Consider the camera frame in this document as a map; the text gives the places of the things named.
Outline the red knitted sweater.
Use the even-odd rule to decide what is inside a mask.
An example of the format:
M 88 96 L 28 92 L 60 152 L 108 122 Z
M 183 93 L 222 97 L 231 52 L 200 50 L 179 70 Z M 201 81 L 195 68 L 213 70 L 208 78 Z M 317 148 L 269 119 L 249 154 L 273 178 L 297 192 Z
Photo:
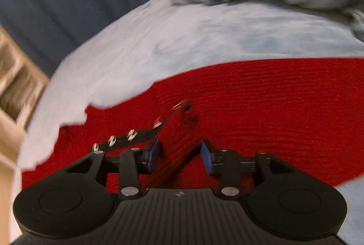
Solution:
M 64 126 L 50 158 L 22 174 L 26 188 L 85 156 L 92 145 L 165 121 L 164 147 L 143 188 L 216 188 L 196 151 L 274 154 L 336 186 L 363 174 L 363 60 L 301 58 L 214 65 L 154 83 L 118 105 L 86 108 Z

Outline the light blue bed sheet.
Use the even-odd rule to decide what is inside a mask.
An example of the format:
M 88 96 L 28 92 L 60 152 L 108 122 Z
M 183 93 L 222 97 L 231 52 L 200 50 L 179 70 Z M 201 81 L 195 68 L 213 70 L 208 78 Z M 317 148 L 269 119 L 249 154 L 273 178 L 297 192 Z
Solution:
M 46 162 L 59 130 L 84 124 L 89 106 L 114 107 L 156 82 L 205 67 L 301 58 L 363 60 L 363 42 L 355 38 L 341 15 L 291 7 L 278 0 L 215 6 L 173 6 L 169 0 L 152 0 L 108 26 L 61 63 L 31 122 L 20 166 L 23 172 L 33 171 Z M 144 149 L 158 139 L 164 125 L 165 121 L 157 121 L 147 130 L 113 135 L 93 144 L 86 155 L 101 150 L 106 157 L 114 157 L 134 147 Z M 159 142 L 155 166 L 163 153 Z M 216 188 L 141 185 L 141 198 L 121 201 L 106 223 L 87 234 L 50 239 L 22 232 L 16 243 L 363 243 L 363 174 L 336 186 L 328 184 L 344 197 L 347 215 L 337 235 L 322 239 L 284 239 L 265 231 L 239 202 L 219 198 L 220 179 L 211 177 L 218 183 Z

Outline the white shelf unit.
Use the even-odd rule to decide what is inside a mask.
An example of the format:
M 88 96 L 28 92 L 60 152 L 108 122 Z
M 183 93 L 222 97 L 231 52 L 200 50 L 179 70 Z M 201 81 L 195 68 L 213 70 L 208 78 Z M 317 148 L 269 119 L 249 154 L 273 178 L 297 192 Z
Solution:
M 11 168 L 48 82 L 45 73 L 1 28 L 1 161 Z

